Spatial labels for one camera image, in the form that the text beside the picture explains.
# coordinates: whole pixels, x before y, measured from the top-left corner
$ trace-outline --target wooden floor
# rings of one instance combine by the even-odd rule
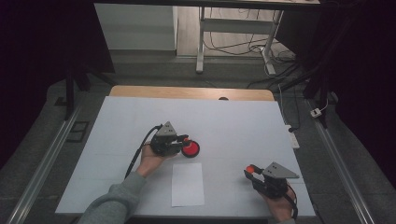
[[[178,7],[178,30],[177,30],[177,56],[196,56],[199,39],[199,10],[198,7]],[[243,8],[218,8],[209,7],[205,9],[206,18],[234,19],[234,20],[260,20],[271,21],[274,15],[273,10],[243,9]],[[205,56],[238,56],[238,57],[261,57],[259,50],[249,52],[250,46],[264,45],[268,35],[252,34],[228,34],[228,33],[209,33],[205,32],[205,44],[212,48],[205,47]],[[222,49],[230,53],[214,48],[242,44],[240,46]],[[272,46],[274,54],[287,50],[283,45],[274,41]]]

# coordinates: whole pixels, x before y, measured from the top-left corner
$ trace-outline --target white tabletop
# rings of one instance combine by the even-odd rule
[[[277,102],[111,96],[102,105],[56,213],[81,214],[112,184],[122,182],[147,132],[166,121],[177,134],[198,142],[201,152],[193,159],[180,154],[165,161],[148,178],[137,216],[269,217],[266,203],[243,171],[250,164],[266,168],[272,161],[300,176],[288,180],[297,193],[299,216],[315,215]],[[172,207],[173,165],[178,163],[202,164],[204,205]]]

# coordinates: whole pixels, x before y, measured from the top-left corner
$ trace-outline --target red circular object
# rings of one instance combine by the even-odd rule
[[[253,166],[248,166],[248,167],[247,167],[247,171],[248,171],[249,173],[253,174],[253,172],[254,172],[254,167],[253,167]]]
[[[185,157],[193,158],[199,154],[199,150],[200,150],[200,147],[199,147],[198,143],[191,141],[189,146],[183,147],[183,149],[181,150],[181,153],[183,153],[183,155]]]

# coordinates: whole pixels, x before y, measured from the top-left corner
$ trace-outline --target sheet of paper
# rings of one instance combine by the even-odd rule
[[[174,164],[172,175],[172,207],[204,204],[202,164]]]

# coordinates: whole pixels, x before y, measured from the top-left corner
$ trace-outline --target hand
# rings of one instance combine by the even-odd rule
[[[143,177],[147,177],[152,172],[154,172],[158,167],[160,167],[163,161],[175,156],[176,155],[169,157],[159,156],[152,151],[151,146],[149,144],[145,144],[142,148],[140,165],[137,167],[136,172],[142,175]]]
[[[292,200],[295,200],[296,196],[294,195],[294,192],[291,190],[290,187],[288,187],[287,194]],[[267,202],[270,212],[273,215],[276,222],[281,222],[291,219],[292,206],[288,202],[288,200],[285,199],[285,197],[270,199],[261,193],[260,195]]]

